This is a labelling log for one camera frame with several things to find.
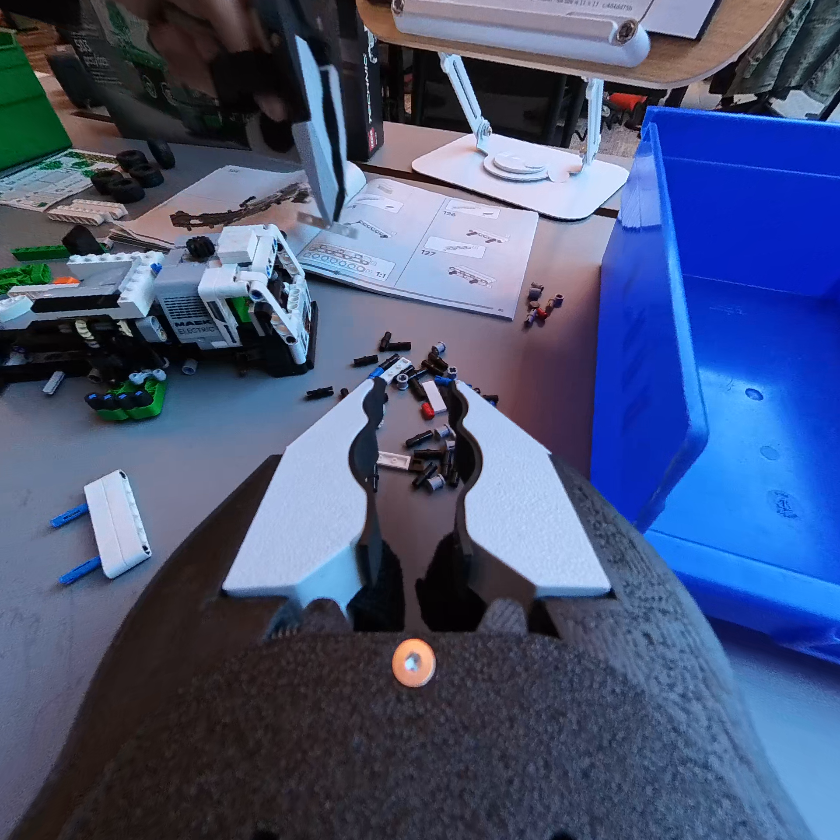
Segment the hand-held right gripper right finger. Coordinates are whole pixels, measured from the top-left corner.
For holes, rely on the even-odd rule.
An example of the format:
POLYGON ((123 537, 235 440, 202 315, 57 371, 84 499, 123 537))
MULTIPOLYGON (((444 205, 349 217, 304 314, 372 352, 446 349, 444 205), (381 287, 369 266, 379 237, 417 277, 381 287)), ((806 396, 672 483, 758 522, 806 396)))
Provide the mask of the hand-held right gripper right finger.
POLYGON ((608 595, 550 451, 466 383, 449 390, 462 483, 455 536, 470 590, 486 603, 608 595))

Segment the white paper sheet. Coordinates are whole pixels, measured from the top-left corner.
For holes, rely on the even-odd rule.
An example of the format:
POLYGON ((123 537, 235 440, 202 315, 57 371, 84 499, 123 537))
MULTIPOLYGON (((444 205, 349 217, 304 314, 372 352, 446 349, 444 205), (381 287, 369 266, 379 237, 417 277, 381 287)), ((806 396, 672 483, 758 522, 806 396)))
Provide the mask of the white paper sheet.
POLYGON ((719 4, 720 1, 653 1, 640 24, 649 34, 698 40, 719 4))

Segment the lego sticker sheet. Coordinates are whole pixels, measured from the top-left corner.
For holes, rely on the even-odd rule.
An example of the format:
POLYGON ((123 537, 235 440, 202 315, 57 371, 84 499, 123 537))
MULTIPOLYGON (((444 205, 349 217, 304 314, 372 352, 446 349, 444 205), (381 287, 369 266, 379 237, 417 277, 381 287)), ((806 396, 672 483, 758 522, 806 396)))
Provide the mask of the lego sticker sheet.
POLYGON ((15 171, 2 173, 1 205, 42 213, 92 188, 99 171, 118 169, 115 156, 86 150, 65 150, 15 171))

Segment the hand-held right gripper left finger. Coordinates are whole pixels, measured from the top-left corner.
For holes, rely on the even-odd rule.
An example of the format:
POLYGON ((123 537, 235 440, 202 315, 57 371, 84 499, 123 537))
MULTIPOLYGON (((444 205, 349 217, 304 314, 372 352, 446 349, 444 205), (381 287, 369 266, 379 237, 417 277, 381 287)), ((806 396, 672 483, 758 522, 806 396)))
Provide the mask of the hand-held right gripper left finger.
POLYGON ((296 607, 347 607, 375 578, 381 552, 366 485, 378 457, 380 377, 358 385, 290 443, 224 582, 231 597, 285 597, 296 607))

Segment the grey green jacket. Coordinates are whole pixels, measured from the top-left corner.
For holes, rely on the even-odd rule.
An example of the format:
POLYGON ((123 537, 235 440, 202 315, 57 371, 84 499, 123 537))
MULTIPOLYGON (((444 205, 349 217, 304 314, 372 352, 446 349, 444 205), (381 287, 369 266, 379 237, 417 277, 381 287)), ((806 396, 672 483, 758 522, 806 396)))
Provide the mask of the grey green jacket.
POLYGON ((801 91, 824 107, 838 105, 839 2, 786 2, 764 33, 718 71, 709 92, 717 110, 780 117, 774 103, 801 91))

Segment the white lego panel blue pins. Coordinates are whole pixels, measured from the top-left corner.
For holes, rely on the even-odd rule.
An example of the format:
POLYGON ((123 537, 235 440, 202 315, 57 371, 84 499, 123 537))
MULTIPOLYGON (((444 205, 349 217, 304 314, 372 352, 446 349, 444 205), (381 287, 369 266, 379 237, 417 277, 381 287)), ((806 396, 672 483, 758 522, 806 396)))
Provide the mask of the white lego panel blue pins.
POLYGON ((61 585, 72 585, 100 570, 111 581, 151 557, 151 545, 128 475, 116 469, 85 485, 85 500, 50 520, 60 529, 82 517, 89 517, 98 554, 61 575, 61 585))

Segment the black lego wedge piece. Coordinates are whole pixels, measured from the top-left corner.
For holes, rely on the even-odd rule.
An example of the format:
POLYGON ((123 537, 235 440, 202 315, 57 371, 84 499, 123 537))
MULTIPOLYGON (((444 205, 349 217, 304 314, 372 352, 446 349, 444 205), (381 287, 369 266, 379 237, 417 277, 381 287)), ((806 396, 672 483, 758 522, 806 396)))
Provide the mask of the black lego wedge piece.
POLYGON ((84 225, 73 226, 61 239, 69 256, 102 256, 106 249, 90 229, 84 225))

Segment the stack of white lego beams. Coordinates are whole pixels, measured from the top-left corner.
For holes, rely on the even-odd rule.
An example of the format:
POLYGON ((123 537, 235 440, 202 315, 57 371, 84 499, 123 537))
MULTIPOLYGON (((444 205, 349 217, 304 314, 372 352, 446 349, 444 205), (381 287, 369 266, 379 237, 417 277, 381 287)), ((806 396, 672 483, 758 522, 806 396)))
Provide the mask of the stack of white lego beams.
POLYGON ((126 218, 128 210, 120 203, 74 199, 70 203, 51 207, 46 215, 52 221, 99 227, 126 218))

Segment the thin grey lego beam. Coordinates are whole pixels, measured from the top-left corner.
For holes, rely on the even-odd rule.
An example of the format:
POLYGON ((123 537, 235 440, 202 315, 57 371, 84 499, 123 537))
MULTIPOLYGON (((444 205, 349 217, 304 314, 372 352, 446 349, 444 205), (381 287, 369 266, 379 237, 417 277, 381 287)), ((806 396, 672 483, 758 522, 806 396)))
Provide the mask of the thin grey lego beam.
POLYGON ((329 222, 328 220, 324 220, 319 216, 309 213, 298 212, 297 221, 300 224, 314 227, 334 235, 340 235, 345 238, 355 239, 359 235, 358 230, 351 225, 342 224, 341 222, 329 222))

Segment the person's left hand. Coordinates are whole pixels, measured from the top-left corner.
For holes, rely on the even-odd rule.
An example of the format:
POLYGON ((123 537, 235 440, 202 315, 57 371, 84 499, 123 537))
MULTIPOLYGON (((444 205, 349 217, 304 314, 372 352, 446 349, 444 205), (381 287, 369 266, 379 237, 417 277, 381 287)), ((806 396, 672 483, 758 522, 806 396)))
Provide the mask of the person's left hand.
POLYGON ((122 1, 148 25, 154 50, 174 83, 221 103, 213 64, 219 56, 270 53, 271 43, 252 2, 122 1))

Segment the small cluster of lego pins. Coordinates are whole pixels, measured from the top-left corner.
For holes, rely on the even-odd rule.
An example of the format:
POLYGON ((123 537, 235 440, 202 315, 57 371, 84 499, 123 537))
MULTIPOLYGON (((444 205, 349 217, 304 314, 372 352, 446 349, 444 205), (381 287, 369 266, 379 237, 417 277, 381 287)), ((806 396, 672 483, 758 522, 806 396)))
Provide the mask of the small cluster of lego pins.
POLYGON ((527 314, 523 322, 525 329, 530 329, 535 324, 544 324, 553 312, 562 308, 564 295, 560 292, 548 296, 543 300, 545 286, 538 282, 532 282, 527 293, 527 314))

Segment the white lego truck model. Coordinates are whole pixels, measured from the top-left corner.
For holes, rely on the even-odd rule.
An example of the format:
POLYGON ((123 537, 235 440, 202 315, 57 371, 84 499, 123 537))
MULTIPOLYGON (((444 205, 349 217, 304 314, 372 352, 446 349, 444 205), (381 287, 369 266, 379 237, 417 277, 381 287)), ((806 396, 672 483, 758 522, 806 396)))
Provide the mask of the white lego truck model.
MULTIPOLYGON (((21 262, 20 265, 37 262, 21 262)), ((194 372, 206 358, 283 378, 316 360, 319 308, 274 224, 182 237, 167 253, 70 256, 65 297, 2 296, 2 388, 55 371, 116 387, 194 372)))

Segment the black lego set box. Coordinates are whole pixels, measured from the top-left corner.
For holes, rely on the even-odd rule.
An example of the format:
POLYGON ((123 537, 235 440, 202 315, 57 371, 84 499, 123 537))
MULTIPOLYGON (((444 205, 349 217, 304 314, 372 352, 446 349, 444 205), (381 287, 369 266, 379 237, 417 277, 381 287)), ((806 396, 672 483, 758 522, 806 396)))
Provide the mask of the black lego set box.
MULTIPOLYGON (((368 161, 385 140, 380 50, 352 2, 334 2, 341 52, 341 93, 351 161, 368 161)), ((62 31, 91 81, 95 101, 121 135, 250 150, 289 152, 291 126, 252 101, 225 108, 175 80, 153 47, 148 24, 125 2, 80 2, 80 23, 62 31)))

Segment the green black lego subassembly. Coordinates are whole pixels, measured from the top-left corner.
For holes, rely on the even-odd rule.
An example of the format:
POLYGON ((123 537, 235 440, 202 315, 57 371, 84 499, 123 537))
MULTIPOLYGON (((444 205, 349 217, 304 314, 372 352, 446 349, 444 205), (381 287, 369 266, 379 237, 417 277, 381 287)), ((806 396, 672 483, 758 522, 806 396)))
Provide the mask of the green black lego subassembly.
POLYGON ((91 392, 84 402, 102 420, 111 423, 140 422, 161 414, 168 381, 151 377, 142 384, 131 380, 106 392, 91 392))

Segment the lego instruction booklet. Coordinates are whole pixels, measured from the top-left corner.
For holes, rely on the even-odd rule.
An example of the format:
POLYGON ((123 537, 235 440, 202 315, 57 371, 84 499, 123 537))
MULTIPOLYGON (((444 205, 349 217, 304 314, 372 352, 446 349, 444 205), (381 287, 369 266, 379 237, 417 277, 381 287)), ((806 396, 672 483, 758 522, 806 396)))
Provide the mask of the lego instruction booklet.
POLYGON ((179 213, 231 217, 251 200, 235 224, 274 224, 309 276, 382 295, 512 319, 520 298, 539 216, 454 197, 386 177, 365 178, 354 164, 359 188, 341 223, 355 239, 300 224, 297 213, 318 215, 303 171, 266 171, 227 165, 133 220, 115 224, 112 237, 170 250, 189 234, 179 213))

